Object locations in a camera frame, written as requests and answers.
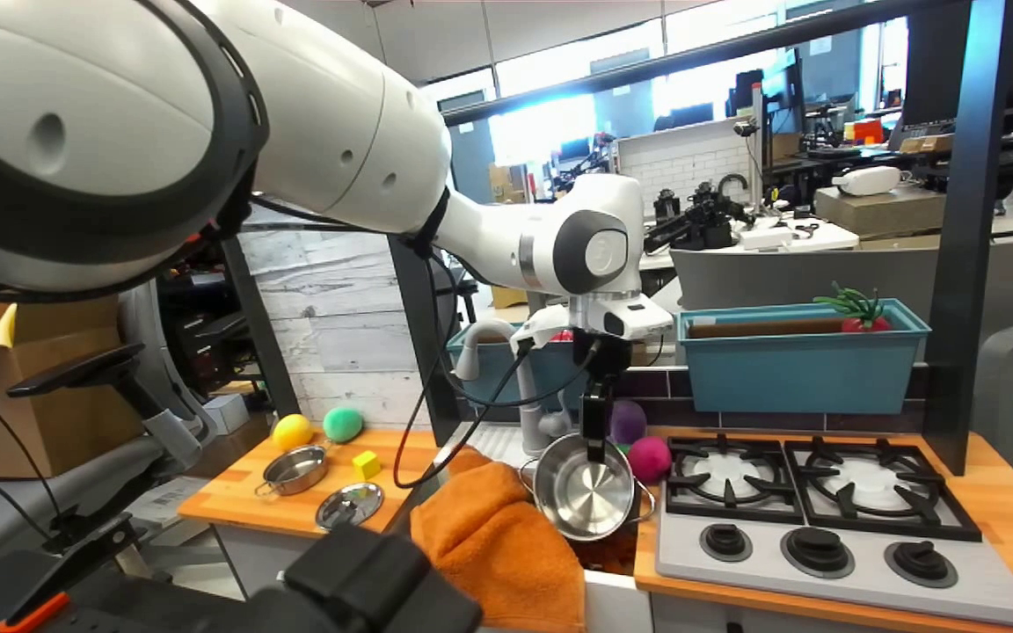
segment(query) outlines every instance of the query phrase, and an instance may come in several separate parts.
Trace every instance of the wooden countertop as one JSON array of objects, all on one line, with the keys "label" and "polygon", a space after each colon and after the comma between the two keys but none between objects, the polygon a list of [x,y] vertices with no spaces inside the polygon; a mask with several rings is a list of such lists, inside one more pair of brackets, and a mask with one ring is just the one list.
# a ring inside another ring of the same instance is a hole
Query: wooden countertop
[{"label": "wooden countertop", "polygon": [[[265,468],[277,457],[277,446],[265,440],[248,457],[238,457],[232,468],[227,468],[214,481],[208,481],[197,497],[191,497],[181,507],[181,515],[188,521],[208,521],[208,523],[232,523],[249,531],[275,531],[275,534],[295,534],[295,538],[317,538],[325,534],[317,528],[320,502],[337,491],[343,485],[357,485],[352,457],[359,451],[372,451],[384,460],[384,471],[372,479],[387,500],[384,507],[367,521],[367,528],[381,531],[390,523],[397,507],[406,502],[406,490],[395,485],[395,453],[397,453],[400,429],[367,429],[357,444],[337,446],[325,444],[330,457],[330,471],[325,481],[300,497],[258,497],[258,485],[265,481]],[[411,431],[406,457],[400,457],[400,479],[418,479],[436,453],[432,431]]]},{"label": "wooden countertop", "polygon": [[[922,434],[896,434],[894,444],[917,444],[937,460],[937,453],[925,446]],[[992,542],[997,550],[1013,566],[1013,468],[980,434],[970,434],[969,471],[965,479],[949,479],[949,490],[959,500],[959,507],[978,521],[978,528],[984,531],[984,542]],[[776,594],[776,590],[747,590],[732,584],[658,577],[653,573],[653,523],[658,521],[640,523],[638,566],[633,566],[638,584],[653,594],[720,602],[720,606],[741,606],[741,607],[762,607],[762,613],[786,613],[786,614],[807,614],[807,618],[834,618],[834,622],[855,622],[855,624],[883,624],[883,630],[917,630],[917,633],[928,633],[928,630],[978,633],[980,630],[975,622],[937,618],[937,614],[917,614],[917,613],[894,613],[894,607],[874,607],[874,606],[850,606],[850,602],[820,602],[820,599],[798,599],[798,594]]]}]

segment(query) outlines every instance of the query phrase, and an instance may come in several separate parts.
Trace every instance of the gas stove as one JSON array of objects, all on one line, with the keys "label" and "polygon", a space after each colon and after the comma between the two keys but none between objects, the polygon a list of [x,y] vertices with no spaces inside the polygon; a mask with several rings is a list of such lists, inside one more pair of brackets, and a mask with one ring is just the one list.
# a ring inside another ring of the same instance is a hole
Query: gas stove
[{"label": "gas stove", "polygon": [[1013,624],[1013,573],[917,446],[671,440],[658,573]]}]

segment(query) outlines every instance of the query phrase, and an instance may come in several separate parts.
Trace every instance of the red ball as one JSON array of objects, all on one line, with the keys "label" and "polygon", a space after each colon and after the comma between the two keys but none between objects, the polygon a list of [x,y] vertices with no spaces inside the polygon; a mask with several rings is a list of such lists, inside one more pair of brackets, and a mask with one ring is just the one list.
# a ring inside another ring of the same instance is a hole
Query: red ball
[{"label": "red ball", "polygon": [[644,434],[626,453],[633,475],[649,485],[658,485],[671,471],[671,446],[662,434]]}]

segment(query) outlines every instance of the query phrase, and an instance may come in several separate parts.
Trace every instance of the green ball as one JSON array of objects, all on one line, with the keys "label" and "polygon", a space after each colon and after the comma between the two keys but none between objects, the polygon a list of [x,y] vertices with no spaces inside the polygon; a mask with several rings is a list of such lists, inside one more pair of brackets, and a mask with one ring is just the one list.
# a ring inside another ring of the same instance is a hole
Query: green ball
[{"label": "green ball", "polygon": [[363,416],[359,407],[343,405],[343,407],[330,407],[330,411],[325,416],[325,434],[327,434],[330,444],[348,444],[348,440],[357,440],[363,429],[367,429],[367,416]]}]

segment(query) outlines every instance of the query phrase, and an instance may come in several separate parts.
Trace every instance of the teal container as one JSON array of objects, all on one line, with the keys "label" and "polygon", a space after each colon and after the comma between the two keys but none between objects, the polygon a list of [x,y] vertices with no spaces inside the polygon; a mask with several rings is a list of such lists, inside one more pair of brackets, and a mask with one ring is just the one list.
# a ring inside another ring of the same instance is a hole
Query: teal container
[{"label": "teal container", "polygon": [[[459,361],[461,343],[465,343],[465,329],[446,339],[450,361]],[[465,391],[483,397],[483,402],[490,402],[497,395],[501,378],[509,372],[514,354],[509,354],[507,339],[480,339],[480,343],[483,343],[480,346],[480,376],[467,378]],[[565,395],[564,395],[565,407],[582,407],[586,378],[582,376],[582,368],[574,361],[574,343],[570,339],[548,339],[544,346],[534,346],[527,354],[527,361],[531,361],[538,395],[544,395],[543,397],[543,411],[558,411],[564,407],[558,395],[548,395],[558,384],[565,384]],[[517,402],[517,378],[509,378],[497,402]]]},{"label": "teal container", "polygon": [[677,316],[678,361],[698,411],[901,416],[928,322],[883,300],[890,329],[690,336],[690,322],[837,321],[822,303],[687,309]]}]

